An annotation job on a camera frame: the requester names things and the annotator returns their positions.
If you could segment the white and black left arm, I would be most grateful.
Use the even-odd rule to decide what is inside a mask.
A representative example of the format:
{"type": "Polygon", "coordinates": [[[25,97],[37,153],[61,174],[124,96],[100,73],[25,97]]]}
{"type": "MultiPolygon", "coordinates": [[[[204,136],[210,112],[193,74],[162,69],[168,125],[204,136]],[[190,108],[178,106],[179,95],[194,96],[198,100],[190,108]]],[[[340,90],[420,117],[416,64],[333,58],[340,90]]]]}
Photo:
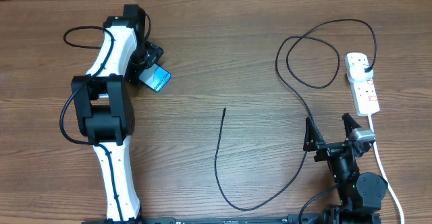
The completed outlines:
{"type": "Polygon", "coordinates": [[[74,76],[73,104],[80,133],[98,157],[107,196],[104,223],[142,223],[130,161],[135,115],[127,85],[148,86],[155,92],[171,79],[159,66],[163,49],[148,38],[151,19],[137,4],[126,4],[122,16],[109,16],[99,30],[104,41],[93,66],[74,76]]]}

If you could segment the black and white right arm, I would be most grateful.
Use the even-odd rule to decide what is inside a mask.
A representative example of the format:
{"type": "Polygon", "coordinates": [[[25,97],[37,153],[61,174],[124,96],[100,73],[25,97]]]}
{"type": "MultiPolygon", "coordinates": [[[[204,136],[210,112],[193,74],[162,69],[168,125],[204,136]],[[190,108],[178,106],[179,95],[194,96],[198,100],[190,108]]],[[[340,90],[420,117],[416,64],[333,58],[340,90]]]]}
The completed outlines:
{"type": "Polygon", "coordinates": [[[373,214],[381,209],[388,182],[376,173],[361,173],[356,159],[368,152],[375,142],[375,133],[360,126],[349,113],[342,116],[346,138],[327,143],[313,119],[306,118],[303,151],[314,152],[316,162],[329,167],[342,206],[359,214],[373,214]]]}

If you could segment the smartphone with light screen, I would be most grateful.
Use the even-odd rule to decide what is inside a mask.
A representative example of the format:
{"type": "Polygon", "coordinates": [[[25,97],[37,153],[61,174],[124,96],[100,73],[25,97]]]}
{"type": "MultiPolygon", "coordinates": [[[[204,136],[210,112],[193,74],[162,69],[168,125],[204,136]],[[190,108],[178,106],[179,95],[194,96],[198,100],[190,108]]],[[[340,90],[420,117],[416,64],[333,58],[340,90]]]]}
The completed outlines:
{"type": "Polygon", "coordinates": [[[145,69],[139,75],[139,79],[155,92],[160,92],[171,79],[171,74],[155,63],[152,67],[145,69]]]}

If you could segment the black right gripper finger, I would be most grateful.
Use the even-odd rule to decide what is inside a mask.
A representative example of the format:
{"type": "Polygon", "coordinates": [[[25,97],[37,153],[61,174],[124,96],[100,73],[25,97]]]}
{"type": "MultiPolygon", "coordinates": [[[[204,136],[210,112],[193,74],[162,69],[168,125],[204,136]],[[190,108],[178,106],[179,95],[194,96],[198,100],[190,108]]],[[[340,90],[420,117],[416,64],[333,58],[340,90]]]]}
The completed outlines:
{"type": "Polygon", "coordinates": [[[303,151],[317,151],[325,145],[323,135],[311,117],[306,118],[303,151]]]}
{"type": "Polygon", "coordinates": [[[357,140],[358,128],[361,128],[361,126],[352,118],[349,113],[343,114],[342,120],[344,122],[346,138],[349,140],[357,140]]]}

